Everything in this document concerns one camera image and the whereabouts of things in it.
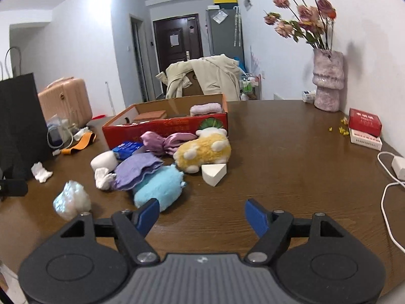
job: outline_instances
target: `pink marbled vase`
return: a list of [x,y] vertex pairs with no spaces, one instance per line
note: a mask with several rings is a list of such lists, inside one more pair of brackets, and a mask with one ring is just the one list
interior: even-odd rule
[[338,51],[314,49],[313,84],[316,90],[315,106],[327,112],[337,112],[339,91],[345,86],[343,54]]

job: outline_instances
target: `gray refrigerator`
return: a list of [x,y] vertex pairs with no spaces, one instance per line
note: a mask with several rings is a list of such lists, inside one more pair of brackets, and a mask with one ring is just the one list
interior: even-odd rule
[[229,58],[237,57],[243,64],[245,64],[244,43],[242,39],[239,46],[239,34],[237,35],[238,39],[236,46],[234,46],[236,10],[221,10],[228,14],[221,24],[218,24],[213,20],[213,17],[219,10],[207,10],[207,30],[210,54],[211,56],[225,54]]

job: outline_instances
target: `pink suitcase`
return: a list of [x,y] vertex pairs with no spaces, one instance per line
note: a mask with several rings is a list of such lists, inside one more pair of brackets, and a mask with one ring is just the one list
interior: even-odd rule
[[45,120],[54,115],[84,127],[93,117],[86,84],[82,79],[62,78],[38,94]]

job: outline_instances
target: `beige coat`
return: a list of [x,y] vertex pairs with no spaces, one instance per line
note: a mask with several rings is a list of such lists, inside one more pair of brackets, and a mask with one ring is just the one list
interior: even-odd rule
[[168,86],[166,99],[183,96],[183,88],[190,85],[186,74],[194,70],[204,95],[223,93],[228,102],[237,101],[241,74],[238,64],[222,54],[172,64],[166,70],[167,78],[164,73],[156,77]]

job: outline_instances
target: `red box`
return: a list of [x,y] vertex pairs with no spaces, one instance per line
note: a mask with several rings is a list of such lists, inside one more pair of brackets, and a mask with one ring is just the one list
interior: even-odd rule
[[[190,108],[194,105],[219,103],[223,113],[205,116],[190,116]],[[165,110],[167,119],[132,123],[141,113]],[[203,122],[228,130],[228,105],[222,94],[206,96],[188,96],[173,99],[157,100],[154,102],[134,104],[112,118],[103,126],[103,133],[110,149],[125,141],[141,142],[140,137],[147,131],[153,131],[167,137],[177,132],[195,134]]]
[[379,137],[382,124],[378,116],[354,108],[349,112],[349,128]]

